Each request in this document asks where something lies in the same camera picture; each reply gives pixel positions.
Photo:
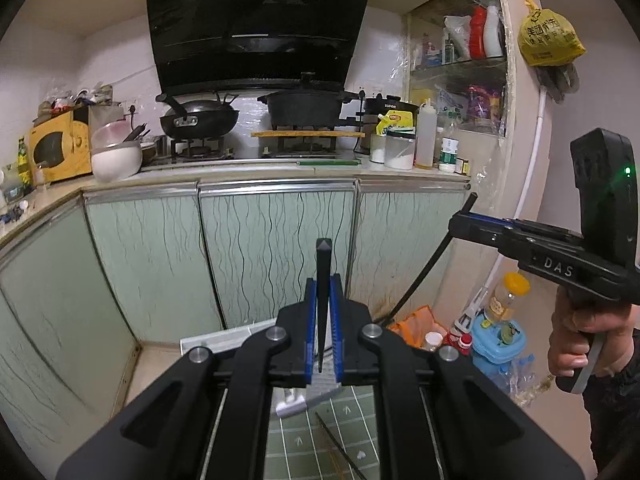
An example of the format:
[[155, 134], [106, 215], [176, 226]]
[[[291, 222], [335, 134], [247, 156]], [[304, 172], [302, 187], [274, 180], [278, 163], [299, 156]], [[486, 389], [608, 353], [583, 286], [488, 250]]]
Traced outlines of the right hand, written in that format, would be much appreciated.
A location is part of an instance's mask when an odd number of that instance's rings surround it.
[[599, 377], [620, 373], [634, 355], [634, 329], [638, 322], [636, 304], [601, 304], [576, 310], [567, 291], [559, 286], [551, 317], [548, 369], [556, 377], [572, 377], [588, 365], [590, 342], [587, 334], [605, 336], [593, 373]]

